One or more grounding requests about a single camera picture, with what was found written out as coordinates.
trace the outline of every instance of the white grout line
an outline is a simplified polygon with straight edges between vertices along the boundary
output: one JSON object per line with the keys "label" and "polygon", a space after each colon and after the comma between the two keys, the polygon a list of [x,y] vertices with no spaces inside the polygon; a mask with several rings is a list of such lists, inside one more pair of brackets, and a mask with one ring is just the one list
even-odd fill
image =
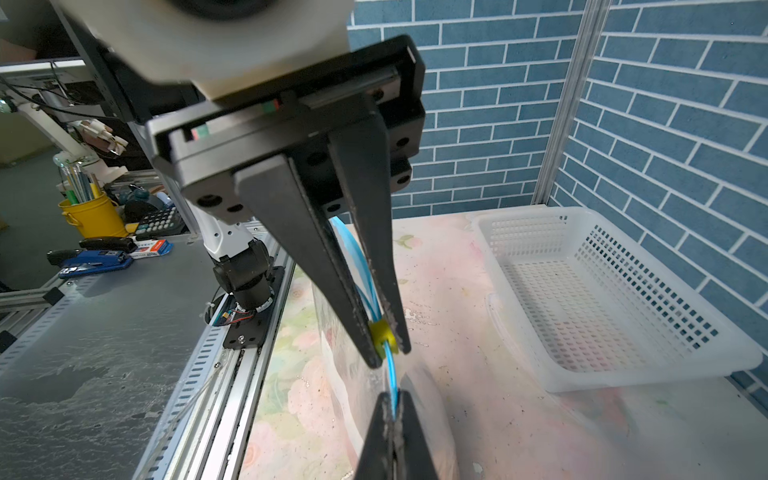
{"label": "white grout line", "polygon": [[661,37],[656,39],[656,43],[654,43],[654,47],[650,50],[650,56],[648,57],[648,63],[651,63],[654,60],[654,55],[656,55],[656,49],[659,47],[659,42],[661,41]]}
{"label": "white grout line", "polygon": [[669,127],[672,123],[672,120],[674,119],[674,116],[677,114],[677,110],[680,109],[680,104],[675,104],[674,108],[672,109],[672,113],[670,114],[670,117],[667,119],[667,122],[664,123],[665,127]]}
{"label": "white grout line", "polygon": [[707,46],[704,49],[704,52],[701,54],[701,58],[699,58],[699,61],[696,63],[696,67],[694,70],[700,70],[701,64],[704,63],[704,59],[707,57],[707,54],[710,52],[710,48],[712,48],[713,41],[710,40],[709,43],[707,43]]}
{"label": "white grout line", "polygon": [[749,238],[749,237],[750,237],[750,235],[748,233],[742,233],[741,234],[741,238],[739,240],[736,240],[736,243],[734,243],[733,246],[728,249],[728,253],[733,255],[736,252],[736,250],[738,250],[739,247],[741,247],[741,244],[744,243],[744,241],[747,238]]}
{"label": "white grout line", "polygon": [[644,7],[640,7],[640,11],[637,13],[637,17],[634,19],[634,25],[632,25],[632,31],[637,30],[637,24],[640,22],[640,17],[643,16]]}
{"label": "white grout line", "polygon": [[728,87],[728,91],[725,92],[725,96],[723,96],[723,100],[720,101],[720,104],[717,105],[719,108],[725,108],[725,104],[728,103],[728,99],[730,99],[731,94],[734,90],[736,90],[736,84],[739,83],[738,80],[734,80],[731,82],[730,87]]}
{"label": "white grout line", "polygon": [[752,140],[746,143],[746,147],[744,147],[745,152],[752,150],[752,147],[754,146],[755,142],[757,141],[758,138],[760,138],[763,135],[763,132],[765,131],[765,129],[766,129],[765,124],[760,125],[760,127],[757,129],[755,134],[752,136]]}

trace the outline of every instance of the screw hole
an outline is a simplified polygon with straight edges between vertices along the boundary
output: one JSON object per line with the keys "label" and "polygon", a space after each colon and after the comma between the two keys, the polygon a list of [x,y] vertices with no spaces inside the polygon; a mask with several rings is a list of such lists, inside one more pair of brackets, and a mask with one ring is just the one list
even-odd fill
{"label": "screw hole", "polygon": [[221,197],[218,195],[203,195],[197,199],[197,204],[202,208],[211,208],[221,203]]}
{"label": "screw hole", "polygon": [[312,167],[320,165],[326,160],[328,160],[328,154],[324,151],[316,151],[306,158],[306,162]]}

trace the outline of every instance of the wire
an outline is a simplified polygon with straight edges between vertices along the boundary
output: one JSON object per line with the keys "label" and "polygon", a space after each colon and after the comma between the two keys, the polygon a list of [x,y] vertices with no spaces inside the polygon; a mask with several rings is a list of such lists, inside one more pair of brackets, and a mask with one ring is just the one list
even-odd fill
{"label": "wire", "polygon": [[24,98],[26,101],[29,101],[29,102],[31,102],[33,104],[38,104],[38,105],[40,105],[42,107],[48,108],[48,109],[53,110],[53,111],[59,111],[62,114],[70,114],[70,115],[75,115],[77,117],[83,117],[83,118],[101,118],[103,120],[118,120],[118,118],[116,118],[116,117],[104,117],[104,116],[100,116],[100,115],[82,114],[82,113],[79,113],[79,112],[76,112],[76,111],[69,111],[69,110],[64,110],[62,108],[52,107],[49,104],[45,104],[45,103],[42,103],[40,101],[32,100],[30,97],[22,94],[16,87],[11,86],[11,84],[9,84],[3,77],[0,77],[0,81],[2,83],[4,83],[6,86],[8,86],[8,88],[10,88],[11,91],[13,91],[19,97]]}

